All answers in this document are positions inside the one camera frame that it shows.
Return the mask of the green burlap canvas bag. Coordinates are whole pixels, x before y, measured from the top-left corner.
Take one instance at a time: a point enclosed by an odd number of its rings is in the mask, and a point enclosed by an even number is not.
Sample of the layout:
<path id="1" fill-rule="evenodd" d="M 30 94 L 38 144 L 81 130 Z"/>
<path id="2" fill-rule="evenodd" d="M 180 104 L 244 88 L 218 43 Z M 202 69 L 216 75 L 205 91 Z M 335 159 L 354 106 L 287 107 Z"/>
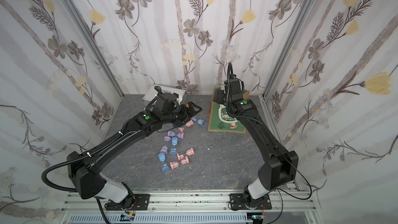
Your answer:
<path id="1" fill-rule="evenodd" d="M 246 128 L 236 119 L 228 115 L 224 105 L 217 104 L 213 101 L 216 89 L 224 90 L 224 86 L 215 88 L 208 121 L 209 132 L 225 132 L 225 133 L 246 133 Z"/>

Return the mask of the pink hourglass small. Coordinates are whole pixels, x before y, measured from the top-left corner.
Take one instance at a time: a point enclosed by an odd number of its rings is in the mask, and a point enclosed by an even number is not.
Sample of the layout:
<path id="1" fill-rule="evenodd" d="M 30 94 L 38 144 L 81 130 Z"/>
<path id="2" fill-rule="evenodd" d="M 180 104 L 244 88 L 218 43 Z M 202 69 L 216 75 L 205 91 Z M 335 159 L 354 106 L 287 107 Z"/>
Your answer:
<path id="1" fill-rule="evenodd" d="M 187 155 L 187 156 L 195 155 L 194 149 L 193 149 L 193 148 L 190 148 L 189 150 L 187 150 L 186 155 Z"/>

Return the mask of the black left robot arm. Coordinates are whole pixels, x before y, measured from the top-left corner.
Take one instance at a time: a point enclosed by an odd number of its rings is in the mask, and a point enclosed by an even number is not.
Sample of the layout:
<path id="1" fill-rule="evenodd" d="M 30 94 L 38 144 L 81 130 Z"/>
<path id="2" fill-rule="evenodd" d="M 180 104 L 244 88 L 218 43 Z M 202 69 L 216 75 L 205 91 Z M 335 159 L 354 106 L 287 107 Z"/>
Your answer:
<path id="1" fill-rule="evenodd" d="M 67 160 L 50 166 L 41 175 L 47 186 L 67 192 L 77 192 L 84 200 L 94 198 L 98 204 L 106 199 L 105 205 L 99 210 L 106 223 L 105 211 L 125 211 L 135 207 L 137 199 L 126 183 L 118 183 L 101 174 L 102 170 L 117 156 L 133 144 L 150 136 L 165 124 L 182 127 L 192 117 L 202 111 L 193 102 L 180 104 L 176 93 L 163 92 L 155 86 L 157 94 L 142 112 L 128 119 L 122 128 L 110 138 L 85 152 L 72 152 Z M 67 167 L 68 177 L 73 187 L 64 187 L 51 182 L 48 174 L 56 169 Z"/>

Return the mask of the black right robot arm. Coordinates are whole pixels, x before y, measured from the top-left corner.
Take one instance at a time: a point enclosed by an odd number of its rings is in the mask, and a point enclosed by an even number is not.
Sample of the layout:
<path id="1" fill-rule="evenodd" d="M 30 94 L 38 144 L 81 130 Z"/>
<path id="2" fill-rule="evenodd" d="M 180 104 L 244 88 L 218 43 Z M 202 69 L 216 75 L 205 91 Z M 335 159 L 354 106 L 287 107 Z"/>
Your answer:
<path id="1" fill-rule="evenodd" d="M 258 178 L 245 187 L 243 201 L 247 208 L 258 207 L 265 197 L 280 186 L 295 180 L 299 174 L 299 157 L 295 151 L 288 151 L 277 140 L 262 121 L 258 108 L 250 99 L 244 99 L 244 82 L 233 72 L 228 63 L 224 90 L 215 91 L 214 102 L 226 107 L 227 114 L 237 119 L 249 132 L 262 155 L 264 165 L 258 171 Z"/>

